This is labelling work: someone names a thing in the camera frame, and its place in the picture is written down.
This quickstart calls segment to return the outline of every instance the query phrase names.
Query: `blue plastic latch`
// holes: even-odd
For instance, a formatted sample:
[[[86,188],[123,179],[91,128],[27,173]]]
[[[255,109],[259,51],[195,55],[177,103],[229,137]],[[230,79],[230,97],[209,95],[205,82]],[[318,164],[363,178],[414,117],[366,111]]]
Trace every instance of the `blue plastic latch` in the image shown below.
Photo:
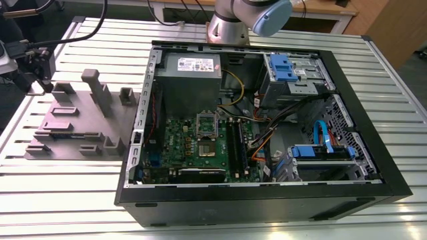
[[[347,151],[349,151],[350,157],[354,159],[357,157],[355,148],[353,146],[350,146],[350,147],[347,147]]]
[[[302,157],[314,157],[317,156],[313,146],[298,146],[299,155]]]
[[[282,159],[282,161],[279,162],[278,166],[275,167],[274,171],[273,171],[273,175],[277,176],[279,173],[279,170],[282,168],[282,166],[286,164],[286,160]]]
[[[289,56],[281,54],[270,55],[271,68],[275,73],[275,80],[278,82],[297,82],[299,77],[295,76],[293,71],[293,63]]]
[[[315,150],[313,146],[295,146],[291,148],[294,158],[298,157],[315,157]]]
[[[297,146],[291,148],[291,151],[293,151],[293,157],[294,157],[294,158],[297,158],[297,157],[299,157],[299,156],[301,156],[301,152],[299,152],[299,150],[298,150],[298,147],[297,147]]]

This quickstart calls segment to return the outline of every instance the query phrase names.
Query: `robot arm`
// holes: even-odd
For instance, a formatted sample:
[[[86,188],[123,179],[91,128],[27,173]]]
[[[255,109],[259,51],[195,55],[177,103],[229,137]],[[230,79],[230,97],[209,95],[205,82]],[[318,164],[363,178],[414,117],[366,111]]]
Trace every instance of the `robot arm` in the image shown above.
[[[207,37],[211,43],[245,45],[249,27],[262,37],[274,35],[293,13],[290,0],[217,0]]]

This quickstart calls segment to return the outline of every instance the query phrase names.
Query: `cable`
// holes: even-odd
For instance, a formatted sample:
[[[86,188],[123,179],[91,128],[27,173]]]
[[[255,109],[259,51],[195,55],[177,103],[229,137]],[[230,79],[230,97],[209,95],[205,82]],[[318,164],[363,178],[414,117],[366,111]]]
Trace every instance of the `cable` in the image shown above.
[[[251,159],[254,160],[255,156],[257,156],[257,153],[262,150],[262,148],[265,147],[265,145],[267,144],[270,138],[273,137],[273,133],[271,135],[266,138],[265,142],[262,143],[262,145],[258,147],[257,151],[254,152],[253,156],[251,156]]]
[[[225,112],[229,116],[231,116],[233,118],[247,119],[247,120],[250,120],[250,121],[253,121],[253,122],[263,122],[263,121],[257,120],[257,119],[253,119],[253,118],[250,118],[250,117],[238,116],[238,115],[233,114],[233,113],[231,113],[229,110],[226,110],[226,108],[223,108],[222,106],[219,106],[218,108],[222,109],[223,112]]]
[[[158,18],[157,14],[155,14],[155,12],[153,10],[153,5],[150,3],[150,0],[147,0],[147,5],[149,5],[149,10],[150,10],[151,16],[154,17],[154,19],[157,20],[158,23],[161,23],[163,26],[170,26],[170,27],[179,25],[178,22],[177,23],[165,23],[163,21],[161,21],[161,19]]]
[[[209,21],[210,21],[210,17],[209,17],[207,11],[206,11],[206,9],[203,8],[199,0],[195,0],[195,2],[199,4],[199,7],[201,7],[201,9],[202,9],[202,11],[203,11],[203,14],[205,14],[205,16],[206,16],[206,21],[209,22]]]
[[[190,11],[190,9],[189,9],[189,7],[187,7],[187,4],[185,3],[185,0],[181,0],[181,2],[182,2],[182,4],[185,5],[185,7],[186,7],[186,9],[187,9],[187,11],[189,11],[189,15],[190,15],[190,17],[191,17],[191,19],[193,19],[194,24],[197,24],[195,17],[194,17],[193,12]]]
[[[57,0],[50,0],[50,1],[47,1],[47,3],[35,10],[36,13],[38,13],[38,14],[43,13],[43,12],[51,7],[51,5],[55,3],[55,1],[57,1]]]
[[[227,107],[227,106],[231,106],[231,105],[237,104],[238,102],[241,102],[241,100],[243,99],[243,95],[246,94],[246,85],[243,84],[243,81],[241,80],[241,78],[231,71],[229,71],[226,69],[223,69],[223,71],[226,73],[229,73],[239,81],[239,84],[241,84],[241,87],[242,87],[242,92],[241,92],[241,96],[239,96],[237,101],[234,101],[231,103],[227,103],[227,104],[221,104],[221,105],[218,105],[219,107]]]
[[[19,11],[8,11],[8,12],[4,12],[2,15],[6,19],[15,19],[22,17],[35,16],[43,13],[54,3],[55,3],[55,0],[49,0],[47,3],[39,8],[19,10]]]
[[[305,5],[305,9],[303,9],[303,11],[302,11],[302,18],[305,19],[305,18],[306,18],[306,15],[307,15],[307,6],[306,6],[305,0],[302,0],[302,4]]]
[[[242,116],[246,116],[246,114],[245,114],[245,112],[243,112],[243,110],[242,110],[242,108],[238,106],[238,104],[235,104],[235,105],[233,105],[234,107],[235,107],[235,109],[239,111],[239,113],[242,114]]]
[[[155,94],[153,94],[153,113],[151,113],[151,115],[153,115],[153,127],[151,127],[149,137],[146,139],[145,145],[149,143],[149,140],[153,137],[154,132],[155,132],[155,128],[157,128],[157,98],[155,98]]]
[[[97,28],[94,29],[93,33],[90,33],[89,35],[78,37],[78,38],[63,39],[63,40],[42,41],[42,42],[36,42],[36,43],[28,43],[27,48],[28,49],[35,49],[35,48],[40,48],[40,47],[50,47],[50,46],[54,46],[54,45],[58,45],[58,44],[69,44],[69,43],[74,43],[74,42],[90,39],[91,37],[94,37],[94,35],[99,32],[99,30],[102,28],[102,25],[103,25],[105,19],[106,19],[107,9],[109,9],[109,0],[105,0],[105,4],[103,4],[103,8],[102,8],[102,14],[101,14],[101,18],[99,18],[99,22],[98,22]]]
[[[273,154],[271,154],[271,148],[270,148],[270,141],[267,141],[263,149],[265,149],[265,155],[266,155],[266,166],[269,169],[274,169],[274,160],[273,160]],[[271,182],[274,180],[274,174],[273,171],[270,171],[270,175],[267,175],[267,182]]]

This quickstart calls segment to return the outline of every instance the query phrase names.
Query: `black cable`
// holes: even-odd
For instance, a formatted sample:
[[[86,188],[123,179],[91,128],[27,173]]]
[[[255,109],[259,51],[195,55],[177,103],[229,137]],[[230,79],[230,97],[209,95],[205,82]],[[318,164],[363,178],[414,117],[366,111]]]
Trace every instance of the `black cable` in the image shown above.
[[[39,8],[35,9],[35,12],[36,12],[38,14],[43,13],[43,12],[51,7],[51,5],[55,3],[55,1],[57,1],[57,0],[50,0],[50,1],[47,1],[47,3],[46,3],[42,7],[39,7]]]
[[[182,4],[185,5],[185,7],[186,7],[186,9],[187,9],[187,12],[189,12],[189,15],[190,15],[190,17],[191,17],[191,19],[193,19],[194,24],[197,24],[195,17],[194,17],[194,15],[193,15],[189,7],[187,7],[187,4],[185,3],[185,0],[181,0],[181,2],[182,2]]]
[[[102,25],[103,25],[105,19],[106,19],[107,9],[109,9],[109,0],[105,0],[99,23],[98,23],[97,28],[94,29],[93,33],[90,33],[89,35],[78,37],[78,38],[63,39],[63,40],[28,43],[27,48],[35,49],[35,48],[40,48],[40,47],[50,47],[50,46],[55,46],[58,44],[69,44],[69,43],[74,43],[74,42],[90,39],[91,37],[94,37],[94,35],[99,32],[99,30],[102,28]]]
[[[266,166],[270,169],[270,175],[265,174],[265,182],[273,182],[274,180],[274,160],[273,160],[273,154],[271,154],[271,148],[270,148],[270,143],[271,141],[269,140],[269,142],[266,143],[263,150],[265,150],[265,158],[266,158]]]
[[[163,26],[170,26],[170,27],[178,25],[177,23],[165,23],[163,21],[161,21],[161,19],[158,18],[157,14],[155,14],[155,12],[153,10],[153,5],[150,3],[150,0],[147,0],[147,5],[149,5],[149,10],[150,10],[151,16],[158,21],[158,23],[161,23]]]
[[[306,6],[305,0],[302,0],[302,4],[305,5],[305,9],[303,9],[303,11],[302,11],[302,18],[305,19],[305,18],[306,18],[306,15],[307,15],[307,6]]]
[[[203,11],[203,14],[205,14],[205,16],[206,16],[206,21],[209,22],[209,21],[210,21],[210,17],[209,17],[207,11],[206,11],[206,9],[203,8],[199,0],[195,0],[195,2],[199,4],[199,7],[201,7],[201,9],[202,9],[202,11]]]
[[[286,107],[279,113],[278,115],[273,118],[273,120],[270,121],[267,128],[265,129],[265,132],[259,135],[259,137],[254,140],[253,144],[258,143],[262,139],[267,138],[270,136],[270,132],[273,134],[274,129],[277,128],[279,122],[286,119],[290,115],[293,115],[294,113],[297,113],[297,111],[301,109],[301,107],[303,107],[307,103],[315,101],[315,100],[321,100],[325,99],[327,97],[331,96],[331,93],[322,93],[317,96],[307,96],[306,98],[303,98],[299,102],[294,103],[293,105],[290,105],[289,107]]]
[[[234,107],[235,107],[235,109],[239,111],[239,113],[242,114],[242,116],[246,117],[246,114],[243,113],[242,108],[238,106],[238,102],[237,102],[237,104],[234,104]]]

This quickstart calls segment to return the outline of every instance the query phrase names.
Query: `aluminum table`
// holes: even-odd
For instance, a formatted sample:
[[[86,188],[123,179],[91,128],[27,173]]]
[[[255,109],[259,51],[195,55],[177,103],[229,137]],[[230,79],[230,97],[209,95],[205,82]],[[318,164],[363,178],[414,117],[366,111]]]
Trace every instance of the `aluminum table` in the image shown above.
[[[98,19],[74,22],[65,39],[93,32]],[[87,89],[98,69],[110,91],[142,90],[151,41],[206,41],[206,26],[162,26],[107,19],[86,41],[55,50],[55,81]],[[0,239],[414,239],[427,237],[427,112],[375,45],[361,36],[282,31],[253,45],[334,52],[414,196],[337,221],[143,228],[114,205],[121,161],[26,160],[54,97],[27,96],[0,137]]]

